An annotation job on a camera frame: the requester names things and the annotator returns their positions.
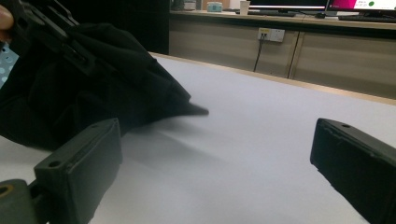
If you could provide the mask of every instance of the dark background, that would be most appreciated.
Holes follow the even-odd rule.
[[[109,22],[130,32],[148,51],[169,53],[168,0],[60,0],[76,21]]]

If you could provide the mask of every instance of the cabinet door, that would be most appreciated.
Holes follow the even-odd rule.
[[[302,33],[290,77],[396,99],[396,40]]]
[[[198,62],[252,71],[259,51],[259,27],[170,20],[169,54]],[[287,78],[295,42],[286,31],[282,43],[265,42],[257,73]]]

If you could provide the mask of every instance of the blue object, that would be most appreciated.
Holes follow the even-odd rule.
[[[222,3],[208,2],[207,3],[207,11],[208,12],[221,12],[222,11]]]
[[[8,79],[8,75],[18,60],[18,55],[12,51],[8,44],[0,48],[0,89]]]

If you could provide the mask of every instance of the white table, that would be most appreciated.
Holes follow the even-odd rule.
[[[396,147],[394,101],[156,57],[210,114],[127,133],[92,224],[367,223],[310,164],[315,124],[339,120]],[[0,154],[0,180],[31,182],[48,152],[1,138]]]

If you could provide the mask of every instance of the monitor screen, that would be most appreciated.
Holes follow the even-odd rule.
[[[396,0],[330,0],[330,10],[337,11],[392,11]]]
[[[262,10],[317,10],[326,8],[328,0],[250,0],[250,8]]]

